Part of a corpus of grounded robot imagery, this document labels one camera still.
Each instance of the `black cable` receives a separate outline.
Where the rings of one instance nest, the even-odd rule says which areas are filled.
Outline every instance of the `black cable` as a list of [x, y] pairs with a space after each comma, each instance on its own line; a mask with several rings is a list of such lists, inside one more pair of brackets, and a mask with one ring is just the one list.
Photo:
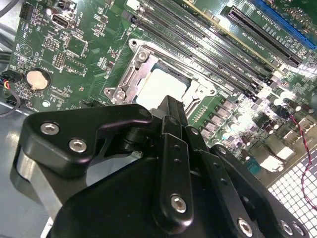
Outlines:
[[11, 0], [2, 10], [0, 10], [0, 17], [7, 14], [18, 2], [19, 0]]
[[21, 100], [19, 96], [17, 95], [17, 93], [13, 89], [7, 89], [7, 91], [9, 91], [13, 95], [13, 97], [16, 99], [16, 104], [10, 111], [0, 114], [0, 118], [6, 117], [12, 114], [21, 106]]

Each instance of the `ram slot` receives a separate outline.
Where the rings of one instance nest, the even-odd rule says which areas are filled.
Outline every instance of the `ram slot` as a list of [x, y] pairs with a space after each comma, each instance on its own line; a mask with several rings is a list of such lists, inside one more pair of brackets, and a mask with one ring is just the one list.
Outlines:
[[[182, 13], [184, 13], [186, 15], [186, 17], [188, 17], [190, 20], [188, 20], [186, 17], [180, 16], [173, 9], [171, 9], [166, 4], [164, 4], [161, 0], [152, 0], [152, 1], [148, 2], [147, 5], [149, 5], [150, 7], [152, 7], [155, 10], [160, 11], [161, 13], [166, 15], [168, 18], [170, 18], [171, 20], [173, 20], [174, 22], [179, 24], [184, 30], [186, 30], [187, 32], [191, 33], [192, 35], [195, 35], [198, 38], [204, 40], [206, 43], [210, 43], [210, 42], [216, 43], [216, 41], [214, 39], [212, 39], [209, 35], [207, 35], [199, 27], [197, 27], [194, 24], [194, 22], [197, 22], [198, 24], [202, 25], [203, 27], [209, 29], [208, 25], [206, 25], [206, 24], [202, 23], [201, 21], [199, 21], [198, 19], [196, 19], [194, 16], [192, 16], [189, 12], [184, 10], [181, 6], [179, 6], [173, 0], [165, 0], [165, 1], [167, 3], [169, 3], [170, 5], [172, 5], [174, 8], [176, 8], [178, 11], [181, 11]], [[268, 73], [272, 73], [272, 69], [271, 68], [268, 68], [267, 66], [265, 66], [265, 65], [259, 63], [258, 61], [256, 61], [253, 57], [247, 55], [245, 52], [243, 52], [235, 44], [232, 44], [229, 41], [229, 39], [227, 39], [225, 37], [222, 37], [220, 34], [217, 34], [217, 32], [211, 32], [211, 33], [214, 34], [215, 36], [217, 36], [219, 39], [221, 39], [224, 43], [228, 44], [230, 47], [235, 49], [237, 52], [241, 53], [248, 61], [250, 61], [253, 64], [255, 64], [261, 70], [266, 71]], [[235, 55], [230, 53], [230, 51], [228, 51], [228, 50], [226, 50], [226, 51], [227, 51], [228, 54], [231, 54], [232, 57], [234, 57], [237, 61], [242, 63], [244, 65], [244, 67], [250, 69], [250, 67], [247, 64], [245, 64], [242, 60], [240, 60], [238, 57], [236, 57]]]
[[299, 57], [279, 43], [275, 38], [234, 6], [226, 16], [288, 65], [298, 67], [302, 63]]

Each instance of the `perforated metal panel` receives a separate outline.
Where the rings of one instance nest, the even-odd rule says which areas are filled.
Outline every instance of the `perforated metal panel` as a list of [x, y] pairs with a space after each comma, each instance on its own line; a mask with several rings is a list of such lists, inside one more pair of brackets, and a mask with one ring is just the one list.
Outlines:
[[[313, 166], [305, 178], [305, 193], [317, 205], [317, 150], [311, 152]], [[301, 191], [301, 177], [308, 158], [301, 160], [268, 190], [317, 238], [317, 211], [307, 204]]]

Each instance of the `silver screw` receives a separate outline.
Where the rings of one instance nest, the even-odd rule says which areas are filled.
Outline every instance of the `silver screw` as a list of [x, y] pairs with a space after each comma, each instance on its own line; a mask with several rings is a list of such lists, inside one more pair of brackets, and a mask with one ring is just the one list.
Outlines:
[[226, 150], [223, 149], [222, 147], [219, 147], [219, 151], [220, 151], [222, 154], [224, 154], [224, 155], [227, 153]]
[[301, 234], [301, 236], [304, 236], [304, 235], [305, 235], [303, 229], [302, 229], [300, 226], [298, 226], [295, 222], [293, 223], [293, 226], [294, 226], [295, 230], [296, 230], [299, 234]]
[[243, 234], [245, 234], [247, 237], [252, 237], [253, 236], [253, 231], [250, 225], [242, 218], [238, 219], [238, 225]]
[[194, 133], [195, 135], [199, 134], [198, 131], [195, 128], [192, 128], [191, 130], [192, 130], [192, 133]]
[[283, 229], [285, 230], [285, 232], [287, 234], [289, 234], [290, 236], [293, 235], [292, 229], [290, 228], [290, 226], [285, 221], [281, 221], [281, 226], [283, 227]]
[[117, 98], [118, 99], [123, 99], [124, 93], [123, 92], [117, 92]]
[[69, 142], [69, 148], [77, 153], [83, 153], [87, 149], [87, 144], [79, 139], [73, 139]]
[[187, 209], [186, 202], [180, 196], [177, 196], [177, 195], [172, 196], [171, 205], [179, 213], [186, 212], [186, 209]]
[[139, 52], [138, 58], [140, 61], [145, 61], [147, 59], [147, 54], [143, 51]]
[[59, 127], [54, 123], [43, 123], [41, 125], [41, 132], [46, 135], [56, 135], [57, 133], [59, 133]]

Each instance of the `wire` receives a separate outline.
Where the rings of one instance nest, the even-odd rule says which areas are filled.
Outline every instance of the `wire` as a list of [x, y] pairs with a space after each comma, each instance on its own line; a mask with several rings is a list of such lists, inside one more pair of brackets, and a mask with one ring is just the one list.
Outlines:
[[19, 0], [11, 0], [2, 10], [0, 10], [0, 17], [7, 14], [18, 2]]
[[7, 84], [7, 88], [6, 88], [7, 91], [9, 91], [12, 94], [12, 96], [16, 99], [16, 104], [10, 111], [0, 114], [0, 118], [6, 117], [6, 116], [12, 114], [21, 106], [21, 99], [19, 98], [17, 93], [13, 89], [10, 88], [9, 82], [5, 81], [4, 84], [5, 85]]
[[317, 211], [317, 207], [313, 204], [313, 202], [310, 200], [310, 198], [307, 197], [307, 195], [305, 194], [305, 188], [304, 188], [306, 173], [310, 170], [311, 166], [313, 165], [313, 163], [312, 163], [312, 155], [311, 155], [311, 153], [310, 153], [310, 151], [309, 151], [309, 148], [308, 148], [308, 145], [307, 145], [307, 140], [306, 140], [306, 138], [305, 138], [305, 135], [304, 135], [304, 132], [303, 132], [303, 130], [302, 130], [302, 127], [301, 127], [301, 126], [299, 125], [299, 123], [295, 120], [295, 118], [294, 118], [293, 115], [290, 116], [290, 119], [293, 120], [293, 122], [297, 125], [297, 127], [298, 127], [298, 129], [299, 129], [299, 131], [300, 131], [300, 134], [301, 134], [301, 136], [302, 136], [302, 140], [303, 140], [303, 143], [304, 143], [304, 146], [305, 146], [305, 150], [306, 150], [306, 152], [307, 152], [307, 157], [308, 157], [308, 164], [307, 164], [307, 166], [305, 167], [305, 170], [304, 170], [304, 172], [303, 172], [303, 174], [302, 174], [302, 178], [301, 178], [302, 193], [303, 193], [303, 196], [304, 196], [306, 202], [307, 202], [309, 205], [311, 205], [311, 207], [312, 207], [315, 211]]

